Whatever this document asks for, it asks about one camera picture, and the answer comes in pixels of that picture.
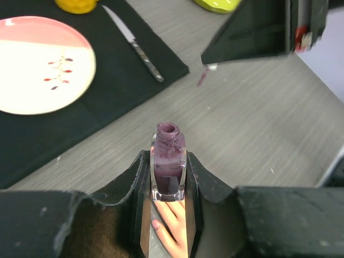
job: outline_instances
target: white plate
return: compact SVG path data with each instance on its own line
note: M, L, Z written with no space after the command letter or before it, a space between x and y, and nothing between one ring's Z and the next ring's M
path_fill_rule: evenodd
M56 20L0 20L0 110L42 114L76 101L91 84L96 58L87 39Z

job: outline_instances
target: black placemat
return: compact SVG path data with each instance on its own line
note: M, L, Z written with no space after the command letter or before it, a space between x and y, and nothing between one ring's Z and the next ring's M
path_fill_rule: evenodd
M100 4L132 30L164 83L149 73ZM80 31L95 51L97 71L88 91L62 110L38 116L0 112L0 188L18 182L189 72L124 0L101 0L86 15L66 13L53 0L0 2L0 19L27 15L56 19Z

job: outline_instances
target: nail polish bottle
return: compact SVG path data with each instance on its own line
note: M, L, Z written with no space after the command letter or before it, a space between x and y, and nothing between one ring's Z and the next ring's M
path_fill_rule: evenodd
M153 200L184 199L187 169L185 138L173 123L159 123L150 147L150 177Z

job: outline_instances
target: lime green object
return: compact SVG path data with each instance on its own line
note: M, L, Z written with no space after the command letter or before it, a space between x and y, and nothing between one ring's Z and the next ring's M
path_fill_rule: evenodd
M241 0L194 0L197 4L211 12L229 13L237 8Z

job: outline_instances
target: wooden table surface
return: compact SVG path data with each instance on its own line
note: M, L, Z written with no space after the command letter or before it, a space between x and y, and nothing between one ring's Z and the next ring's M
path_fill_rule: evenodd
M149 149L160 121L228 185L314 186L344 143L344 105L297 56L219 65L200 53L226 15L191 0L128 0L190 74L14 185L93 192ZM168 257L151 231L150 257Z

